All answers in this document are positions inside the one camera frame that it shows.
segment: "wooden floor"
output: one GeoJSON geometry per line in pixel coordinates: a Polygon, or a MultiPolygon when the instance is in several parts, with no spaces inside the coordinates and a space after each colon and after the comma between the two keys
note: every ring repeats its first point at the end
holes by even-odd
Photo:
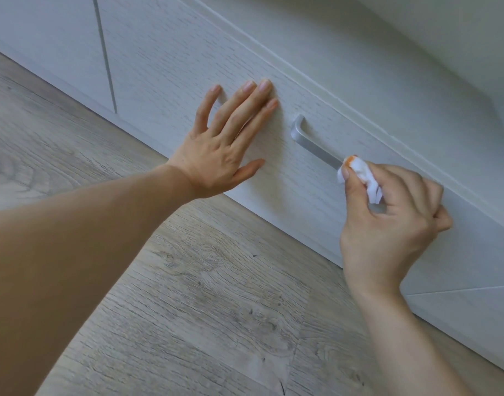
{"type": "MultiPolygon", "coordinates": [[[[0,208],[165,161],[0,55],[0,208]]],[[[476,394],[504,395],[504,371],[424,327],[476,394]]],[[[218,196],[156,231],[39,394],[387,393],[342,270],[218,196]]]]}

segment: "white tissue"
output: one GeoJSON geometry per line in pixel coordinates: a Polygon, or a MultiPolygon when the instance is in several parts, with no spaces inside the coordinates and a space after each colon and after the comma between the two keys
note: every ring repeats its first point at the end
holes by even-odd
{"type": "Polygon", "coordinates": [[[380,188],[378,182],[375,180],[373,173],[369,169],[369,166],[365,163],[363,159],[357,156],[349,156],[344,160],[338,170],[338,182],[343,183],[344,177],[341,174],[341,168],[343,166],[348,166],[354,171],[356,176],[362,181],[367,189],[367,197],[369,197],[369,202],[371,204],[379,204],[382,199],[382,189],[380,188]]]}

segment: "drawer handle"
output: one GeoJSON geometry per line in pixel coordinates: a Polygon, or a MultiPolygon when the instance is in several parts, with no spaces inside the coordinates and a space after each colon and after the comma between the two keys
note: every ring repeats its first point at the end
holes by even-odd
{"type": "Polygon", "coordinates": [[[292,128],[290,129],[290,135],[292,136],[292,139],[294,139],[295,142],[302,146],[304,149],[321,159],[321,161],[327,163],[338,171],[341,167],[341,159],[336,158],[330,152],[318,146],[301,130],[301,123],[303,122],[303,119],[304,116],[302,114],[299,114],[294,120],[292,128]]]}

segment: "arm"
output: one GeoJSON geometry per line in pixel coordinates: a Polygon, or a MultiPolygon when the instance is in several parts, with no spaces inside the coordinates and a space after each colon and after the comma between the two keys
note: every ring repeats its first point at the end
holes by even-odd
{"type": "Polygon", "coordinates": [[[221,91],[214,86],[183,145],[151,172],[0,212],[0,394],[36,392],[170,214],[195,198],[232,189],[262,166],[264,160],[239,167],[277,106],[268,100],[270,82],[264,83],[248,82],[208,127],[221,91]]]}
{"type": "Polygon", "coordinates": [[[346,279],[360,307],[392,394],[469,396],[471,392],[423,331],[400,283],[437,234],[452,221],[440,205],[442,187],[415,172],[371,164],[387,204],[367,207],[354,172],[343,171],[348,219],[341,234],[346,279]]]}

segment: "fingernail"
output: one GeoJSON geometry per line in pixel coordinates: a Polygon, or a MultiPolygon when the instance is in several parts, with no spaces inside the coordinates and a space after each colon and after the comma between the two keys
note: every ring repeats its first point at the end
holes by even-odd
{"type": "Polygon", "coordinates": [[[261,81],[261,84],[259,85],[259,91],[266,92],[270,89],[270,86],[272,86],[272,82],[270,82],[268,79],[263,79],[261,81]]]}
{"type": "Polygon", "coordinates": [[[250,90],[252,90],[252,87],[254,86],[254,81],[248,81],[243,85],[243,92],[247,93],[250,90]]]}
{"type": "Polygon", "coordinates": [[[267,103],[267,108],[269,109],[274,109],[278,106],[278,99],[271,99],[268,103],[267,103]]]}
{"type": "Polygon", "coordinates": [[[341,167],[341,175],[343,176],[344,180],[349,179],[349,170],[346,166],[341,167]]]}

